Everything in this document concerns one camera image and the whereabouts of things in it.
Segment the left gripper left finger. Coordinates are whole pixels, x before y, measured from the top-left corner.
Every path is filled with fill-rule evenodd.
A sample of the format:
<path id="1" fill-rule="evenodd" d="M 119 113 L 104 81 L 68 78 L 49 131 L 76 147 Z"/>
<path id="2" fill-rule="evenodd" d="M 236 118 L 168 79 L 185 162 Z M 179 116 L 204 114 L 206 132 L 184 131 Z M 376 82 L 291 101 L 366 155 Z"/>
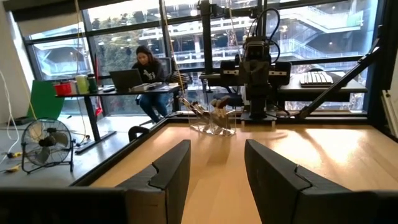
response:
<path id="1" fill-rule="evenodd" d="M 128 223 L 180 224 L 190 180 L 191 141 L 185 139 L 118 186 L 126 189 Z"/>

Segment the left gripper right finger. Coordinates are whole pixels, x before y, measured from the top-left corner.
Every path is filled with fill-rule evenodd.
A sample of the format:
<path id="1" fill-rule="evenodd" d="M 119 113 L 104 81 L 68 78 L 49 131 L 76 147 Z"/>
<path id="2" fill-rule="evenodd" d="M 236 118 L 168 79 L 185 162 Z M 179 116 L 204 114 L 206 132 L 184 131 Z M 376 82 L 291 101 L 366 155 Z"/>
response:
<path id="1" fill-rule="evenodd" d="M 281 156 L 253 139 L 244 147 L 246 173 L 263 223 L 300 223 L 305 191 L 344 192 L 345 188 Z"/>

